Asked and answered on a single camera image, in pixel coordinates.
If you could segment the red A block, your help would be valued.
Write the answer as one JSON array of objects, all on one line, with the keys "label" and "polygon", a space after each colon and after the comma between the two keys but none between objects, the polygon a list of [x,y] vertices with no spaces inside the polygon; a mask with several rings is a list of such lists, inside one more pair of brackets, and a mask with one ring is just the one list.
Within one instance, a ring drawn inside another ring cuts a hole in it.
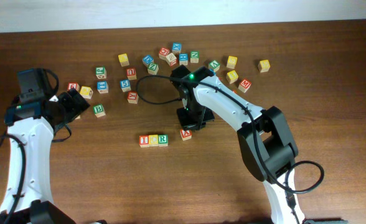
[{"label": "red A block", "polygon": [[191,139],[192,138],[192,131],[191,130],[180,130],[180,135],[183,141]]}]

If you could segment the green R block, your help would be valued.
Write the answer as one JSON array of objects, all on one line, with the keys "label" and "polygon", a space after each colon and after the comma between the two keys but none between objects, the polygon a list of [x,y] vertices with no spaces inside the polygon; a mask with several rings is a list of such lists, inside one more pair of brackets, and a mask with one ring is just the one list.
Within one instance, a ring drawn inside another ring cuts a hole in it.
[{"label": "green R block", "polygon": [[169,139],[167,134],[160,134],[158,136],[158,146],[159,147],[166,147],[169,145]]}]

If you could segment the yellow C block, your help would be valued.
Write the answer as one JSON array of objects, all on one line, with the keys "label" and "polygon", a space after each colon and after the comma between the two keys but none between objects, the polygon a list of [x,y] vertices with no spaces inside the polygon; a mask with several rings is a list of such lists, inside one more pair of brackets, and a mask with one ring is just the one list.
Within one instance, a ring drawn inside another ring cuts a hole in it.
[{"label": "yellow C block", "polygon": [[149,135],[149,146],[150,147],[158,147],[159,145],[159,136],[157,134]]}]

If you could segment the red I block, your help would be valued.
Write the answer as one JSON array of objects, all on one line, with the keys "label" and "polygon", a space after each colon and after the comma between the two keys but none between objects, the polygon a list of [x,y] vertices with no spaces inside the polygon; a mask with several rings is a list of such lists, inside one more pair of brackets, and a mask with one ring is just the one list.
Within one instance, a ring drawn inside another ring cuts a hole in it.
[{"label": "red I block", "polygon": [[143,135],[139,137],[139,146],[140,147],[149,147],[149,136]]}]

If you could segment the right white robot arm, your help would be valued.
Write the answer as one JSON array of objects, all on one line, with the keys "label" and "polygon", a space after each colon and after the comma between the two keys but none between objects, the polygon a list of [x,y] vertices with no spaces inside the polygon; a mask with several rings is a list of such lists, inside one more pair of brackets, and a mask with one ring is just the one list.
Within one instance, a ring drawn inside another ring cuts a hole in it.
[{"label": "right white robot arm", "polygon": [[279,187],[294,187],[294,158],[298,148],[286,118],[276,107],[253,105],[227,88],[212,71],[195,72],[181,65],[171,73],[183,107],[177,110],[183,130],[200,130],[220,116],[236,132],[243,162],[263,183],[271,205],[273,223],[302,223],[296,195]]}]

